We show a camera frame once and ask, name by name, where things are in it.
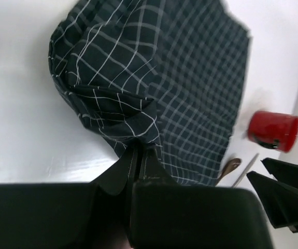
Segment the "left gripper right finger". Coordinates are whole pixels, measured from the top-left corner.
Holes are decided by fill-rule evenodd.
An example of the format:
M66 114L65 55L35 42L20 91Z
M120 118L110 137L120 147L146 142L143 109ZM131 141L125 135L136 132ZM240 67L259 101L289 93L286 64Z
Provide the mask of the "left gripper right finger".
M133 248L265 248L265 219L252 192L181 186L147 149L132 191L129 240Z

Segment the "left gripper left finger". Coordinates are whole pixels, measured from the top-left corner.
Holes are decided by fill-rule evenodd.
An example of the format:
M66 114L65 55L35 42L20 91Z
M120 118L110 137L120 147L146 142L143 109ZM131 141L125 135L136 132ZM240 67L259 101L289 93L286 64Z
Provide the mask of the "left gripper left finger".
M0 184L0 248L130 248L126 189L137 162L129 147L89 183Z

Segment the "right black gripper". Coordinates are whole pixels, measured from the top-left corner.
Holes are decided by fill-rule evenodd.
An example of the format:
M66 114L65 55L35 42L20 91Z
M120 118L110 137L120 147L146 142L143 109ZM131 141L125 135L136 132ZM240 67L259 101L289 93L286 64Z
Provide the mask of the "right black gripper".
M272 158L265 158L262 164L273 179L255 171L247 173L271 225L288 227L298 233L298 165Z

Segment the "dark checkered cloth napkin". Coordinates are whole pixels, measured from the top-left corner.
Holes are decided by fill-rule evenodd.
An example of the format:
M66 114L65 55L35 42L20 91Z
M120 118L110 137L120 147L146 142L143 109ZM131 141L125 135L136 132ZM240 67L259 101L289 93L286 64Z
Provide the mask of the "dark checkered cloth napkin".
M78 1L49 71L83 126L120 156L151 145L182 185L214 186L236 123L248 29L221 1Z

